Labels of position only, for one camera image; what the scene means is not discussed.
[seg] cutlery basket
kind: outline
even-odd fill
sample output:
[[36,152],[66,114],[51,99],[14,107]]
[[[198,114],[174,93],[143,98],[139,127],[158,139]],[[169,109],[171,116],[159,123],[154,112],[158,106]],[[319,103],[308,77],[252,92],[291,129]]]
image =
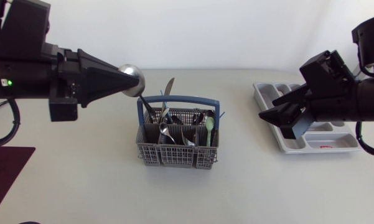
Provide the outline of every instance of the cutlery basket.
[[[211,146],[206,146],[207,129],[206,120],[192,125],[192,118],[196,114],[205,113],[205,110],[198,108],[170,108],[169,113],[176,115],[184,125],[168,124],[170,135],[177,144],[174,144],[167,136],[161,134],[158,121],[161,117],[162,108],[153,108],[156,117],[153,123],[149,119],[147,111],[143,113],[143,102],[139,98],[137,101],[139,129],[136,144],[141,158],[147,166],[159,166],[163,164],[167,167],[211,169],[214,162],[217,162],[217,148],[219,142],[219,112],[220,103],[217,100],[201,98],[196,96],[147,96],[148,103],[176,101],[184,103],[196,103],[215,107],[215,127],[212,131]],[[186,146],[182,141],[181,132],[195,146]]]

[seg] white plastic tray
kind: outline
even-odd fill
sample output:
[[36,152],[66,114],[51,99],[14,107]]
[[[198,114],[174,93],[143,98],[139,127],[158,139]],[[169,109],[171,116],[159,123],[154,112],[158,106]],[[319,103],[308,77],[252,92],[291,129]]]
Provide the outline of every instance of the white plastic tray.
[[[262,111],[273,108],[273,100],[298,87],[295,83],[254,83],[255,98]],[[269,124],[285,153],[352,152],[362,150],[354,133],[343,122],[314,122],[299,139],[285,139],[281,130]]]

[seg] blue basket handle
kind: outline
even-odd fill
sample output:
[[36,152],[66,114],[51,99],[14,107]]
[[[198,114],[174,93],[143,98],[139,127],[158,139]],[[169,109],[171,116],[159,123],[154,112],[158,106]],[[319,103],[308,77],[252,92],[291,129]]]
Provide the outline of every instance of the blue basket handle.
[[[208,98],[202,98],[197,96],[176,96],[176,95],[166,95],[166,96],[147,96],[144,99],[148,103],[157,102],[181,102],[181,103],[196,103],[207,106],[215,107],[215,129],[218,130],[219,120],[220,120],[220,102],[218,100],[212,100]],[[139,125],[144,124],[144,113],[143,113],[143,101],[138,98],[137,100],[137,111],[138,111],[138,121]]]

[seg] cutlery tray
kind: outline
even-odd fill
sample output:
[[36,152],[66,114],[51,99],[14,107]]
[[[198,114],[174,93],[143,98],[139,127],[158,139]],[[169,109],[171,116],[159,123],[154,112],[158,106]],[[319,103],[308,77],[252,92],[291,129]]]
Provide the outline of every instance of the cutlery tray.
[[[169,113],[176,115],[184,125],[168,124],[169,133],[177,144],[174,144],[167,136],[161,134],[159,130],[159,118],[162,108],[153,108],[156,117],[153,123],[150,122],[147,111],[143,114],[143,103],[138,99],[139,129],[136,144],[138,146],[139,158],[147,166],[181,167],[197,169],[211,169],[214,162],[217,162],[217,149],[219,143],[219,111],[220,103],[217,100],[200,98],[195,96],[147,96],[148,103],[177,101],[185,103],[198,103],[215,107],[215,127],[212,131],[212,144],[206,146],[207,129],[206,120],[203,119],[198,125],[192,125],[192,117],[205,110],[170,108]],[[186,146],[182,141],[181,132],[195,146]]]
[[[299,87],[294,83],[255,83],[255,98],[262,111],[274,107],[273,100]],[[344,122],[314,122],[299,139],[285,139],[281,130],[269,124],[285,153],[352,152],[362,148]]]

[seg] dark red mat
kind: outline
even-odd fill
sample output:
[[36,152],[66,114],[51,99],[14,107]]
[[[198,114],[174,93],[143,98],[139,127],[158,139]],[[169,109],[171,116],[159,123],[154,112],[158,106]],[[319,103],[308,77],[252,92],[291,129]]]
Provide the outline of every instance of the dark red mat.
[[33,147],[0,147],[0,203],[34,151]]

